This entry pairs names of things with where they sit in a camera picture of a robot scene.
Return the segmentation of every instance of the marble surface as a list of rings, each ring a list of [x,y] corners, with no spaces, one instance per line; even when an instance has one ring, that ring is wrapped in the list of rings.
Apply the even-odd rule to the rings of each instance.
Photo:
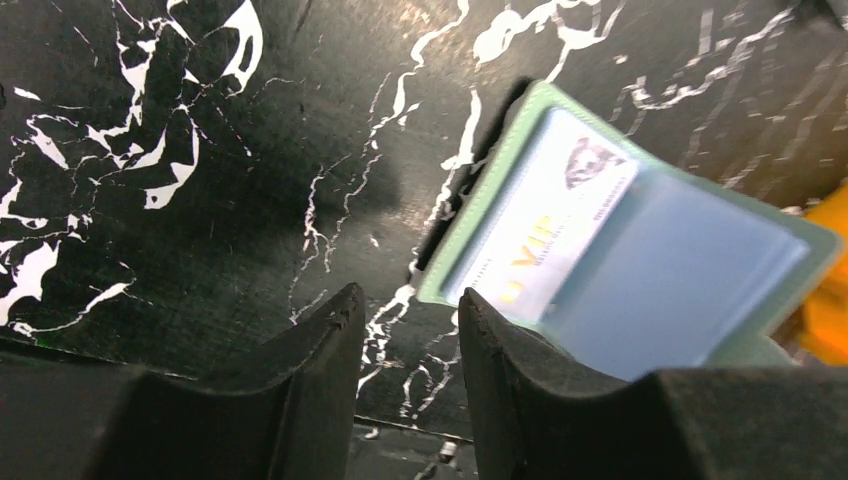
[[[193,377],[350,281],[359,413],[470,437],[413,299],[532,79],[780,207],[848,174],[848,40],[776,0],[0,0],[0,335]]]

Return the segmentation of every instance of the orange object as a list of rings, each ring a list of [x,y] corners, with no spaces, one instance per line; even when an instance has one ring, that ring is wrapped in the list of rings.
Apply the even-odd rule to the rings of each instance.
[[[848,185],[810,210],[806,218],[848,239]],[[848,365],[848,255],[842,254],[807,297],[803,313],[801,346],[825,363]]]

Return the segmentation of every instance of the black object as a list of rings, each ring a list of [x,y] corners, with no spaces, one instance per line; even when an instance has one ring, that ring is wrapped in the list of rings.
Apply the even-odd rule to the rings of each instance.
[[[845,369],[665,370],[625,385],[509,324],[473,290],[459,335],[482,480],[848,472]]]
[[[0,478],[345,474],[365,313],[354,284],[195,382],[130,366],[0,368]]]

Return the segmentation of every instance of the green border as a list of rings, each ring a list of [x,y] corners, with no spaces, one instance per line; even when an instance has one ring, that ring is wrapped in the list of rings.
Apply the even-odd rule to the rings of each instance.
[[[451,306],[441,294],[442,284],[472,239],[513,165],[520,158],[539,120],[545,112],[556,107],[568,110],[643,164],[772,220],[809,244],[810,253],[752,312],[749,319],[719,345],[708,361],[716,365],[788,362],[788,356],[778,352],[780,349],[775,349],[770,339],[759,334],[770,332],[787,318],[804,296],[818,284],[840,253],[841,238],[830,230],[786,215],[771,205],[741,193],[725,190],[709,180],[683,172],[655,158],[559,89],[545,82],[535,82],[530,87],[518,115],[474,187],[471,200],[460,210],[427,265],[416,298],[424,303]]]

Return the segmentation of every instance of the yellow object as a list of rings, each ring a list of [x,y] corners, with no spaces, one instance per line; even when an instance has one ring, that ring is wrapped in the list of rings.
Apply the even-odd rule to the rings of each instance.
[[[848,185],[810,210],[807,220],[848,239]],[[804,301],[801,346],[831,365],[848,365],[848,255]]]

